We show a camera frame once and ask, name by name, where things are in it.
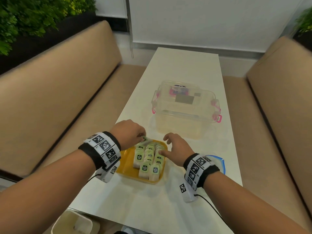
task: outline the beige bench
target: beige bench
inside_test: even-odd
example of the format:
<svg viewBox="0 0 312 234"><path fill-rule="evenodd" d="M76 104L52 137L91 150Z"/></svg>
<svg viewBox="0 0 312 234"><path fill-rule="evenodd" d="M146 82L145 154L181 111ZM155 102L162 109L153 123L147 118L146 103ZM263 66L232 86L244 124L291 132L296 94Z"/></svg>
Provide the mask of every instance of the beige bench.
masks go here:
<svg viewBox="0 0 312 234"><path fill-rule="evenodd" d="M121 60L104 21L2 75L0 169L27 176L109 130L145 70ZM248 81L223 78L244 187L309 231L311 69L311 53L281 38L248 72L268 123Z"/></svg>

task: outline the black planter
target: black planter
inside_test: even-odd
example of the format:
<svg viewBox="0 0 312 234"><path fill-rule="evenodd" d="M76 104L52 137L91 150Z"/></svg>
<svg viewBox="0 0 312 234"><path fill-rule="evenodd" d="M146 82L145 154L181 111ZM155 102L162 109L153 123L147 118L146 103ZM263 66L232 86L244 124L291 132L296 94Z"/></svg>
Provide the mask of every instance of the black planter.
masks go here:
<svg viewBox="0 0 312 234"><path fill-rule="evenodd" d="M57 24L59 30L51 29L42 38L37 36L19 36L17 41L12 44L13 50L9 52L9 55L0 55L0 74L18 66L98 21L99 19L95 12L85 12L80 15L67 17Z"/></svg>
<svg viewBox="0 0 312 234"><path fill-rule="evenodd" d="M300 36L300 33L297 32L294 35L294 40L296 40L298 43L312 51L312 31L305 32Z"/></svg>

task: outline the person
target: person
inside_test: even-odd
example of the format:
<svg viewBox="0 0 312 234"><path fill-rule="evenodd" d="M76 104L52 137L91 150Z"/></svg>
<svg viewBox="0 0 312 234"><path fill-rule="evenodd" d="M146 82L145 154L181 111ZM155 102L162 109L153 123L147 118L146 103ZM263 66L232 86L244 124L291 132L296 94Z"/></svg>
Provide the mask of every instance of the person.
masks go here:
<svg viewBox="0 0 312 234"><path fill-rule="evenodd" d="M145 129L131 120L115 124L110 133L121 150L141 142L146 135ZM178 134L166 134L164 141L172 144L172 150L162 150L161 154L177 166L182 167L194 154ZM91 157L77 149L7 188L0 194L0 232L43 233L67 209L95 170ZM221 172L208 175L203 188L234 233L307 233Z"/></svg>

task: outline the yellow tray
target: yellow tray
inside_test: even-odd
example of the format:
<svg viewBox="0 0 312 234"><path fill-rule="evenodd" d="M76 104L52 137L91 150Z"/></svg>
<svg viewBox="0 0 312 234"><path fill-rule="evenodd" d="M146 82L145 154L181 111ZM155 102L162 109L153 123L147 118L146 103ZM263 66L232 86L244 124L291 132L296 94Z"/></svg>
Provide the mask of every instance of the yellow tray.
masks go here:
<svg viewBox="0 0 312 234"><path fill-rule="evenodd" d="M168 149L167 145L164 142L158 141L158 140L153 140L153 141L162 144L165 147L165 149ZM159 174L159 180L152 182L152 181L140 178L138 176L139 169L133 167L133 159L135 157L135 146L127 150L121 151L120 153L121 153L121 159L120 159L120 165L116 171L117 173L122 174L129 178L132 178L141 182L150 183L150 184L156 184L162 178L163 171L165 170L166 158L164 159L164 162L163 162L163 169L161 170L161 173Z"/></svg>

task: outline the green plant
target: green plant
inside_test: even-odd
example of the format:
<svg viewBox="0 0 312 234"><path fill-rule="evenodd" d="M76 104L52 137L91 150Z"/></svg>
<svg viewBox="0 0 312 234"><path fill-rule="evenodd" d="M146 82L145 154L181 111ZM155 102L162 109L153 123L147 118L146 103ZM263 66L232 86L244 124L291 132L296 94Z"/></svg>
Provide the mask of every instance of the green plant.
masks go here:
<svg viewBox="0 0 312 234"><path fill-rule="evenodd" d="M95 0L0 0L0 54L18 35L42 37L66 16L95 10Z"/></svg>
<svg viewBox="0 0 312 234"><path fill-rule="evenodd" d="M304 10L296 20L296 29L299 30L300 35L312 31L312 7Z"/></svg>

